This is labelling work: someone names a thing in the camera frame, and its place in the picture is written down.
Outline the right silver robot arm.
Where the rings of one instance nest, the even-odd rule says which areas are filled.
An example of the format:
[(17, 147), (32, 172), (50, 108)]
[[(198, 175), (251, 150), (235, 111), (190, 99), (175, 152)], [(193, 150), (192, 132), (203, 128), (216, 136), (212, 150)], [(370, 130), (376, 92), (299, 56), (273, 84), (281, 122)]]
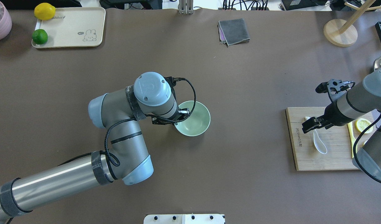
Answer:
[(303, 122), (304, 133), (351, 122), (357, 124), (357, 119), (368, 112), (377, 110), (380, 113), (374, 122), (362, 129), (351, 149), (354, 166), (381, 183), (381, 68), (374, 70), (358, 84), (331, 79), (319, 84), (315, 91), (327, 93), (331, 104), (322, 116), (311, 117)]

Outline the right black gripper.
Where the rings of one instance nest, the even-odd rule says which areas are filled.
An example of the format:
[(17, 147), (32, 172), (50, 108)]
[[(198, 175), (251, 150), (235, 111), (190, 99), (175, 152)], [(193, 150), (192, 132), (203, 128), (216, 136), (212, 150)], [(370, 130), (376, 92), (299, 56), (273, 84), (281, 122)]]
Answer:
[(315, 129), (326, 128), (329, 129), (332, 126), (342, 125), (342, 113), (337, 106), (327, 106), (324, 111), (324, 115), (319, 117), (305, 117), (305, 121), (302, 123), (303, 133), (308, 133)]

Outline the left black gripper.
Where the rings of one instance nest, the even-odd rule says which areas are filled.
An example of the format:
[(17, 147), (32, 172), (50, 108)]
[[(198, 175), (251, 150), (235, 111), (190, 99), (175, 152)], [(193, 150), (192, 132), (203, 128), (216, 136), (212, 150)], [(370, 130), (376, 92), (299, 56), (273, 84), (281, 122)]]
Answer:
[(175, 125), (178, 122), (182, 122), (186, 119), (186, 115), (189, 115), (189, 108), (179, 108), (177, 107), (175, 112), (169, 118), (164, 118), (162, 116), (152, 114), (152, 124), (157, 125)]

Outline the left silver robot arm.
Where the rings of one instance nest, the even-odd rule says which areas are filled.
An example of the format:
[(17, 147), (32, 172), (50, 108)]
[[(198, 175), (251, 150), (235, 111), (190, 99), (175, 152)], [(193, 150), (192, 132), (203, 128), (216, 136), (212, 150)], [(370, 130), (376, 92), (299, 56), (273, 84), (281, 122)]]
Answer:
[(0, 224), (115, 180), (133, 185), (149, 178), (154, 168), (139, 121), (150, 117), (153, 124), (175, 125), (189, 118), (194, 108), (180, 109), (176, 102), (174, 87), (179, 81), (187, 79), (146, 72), (133, 85), (91, 100), (88, 113), (92, 123), (106, 129), (104, 150), (75, 156), (50, 170), (3, 184)]

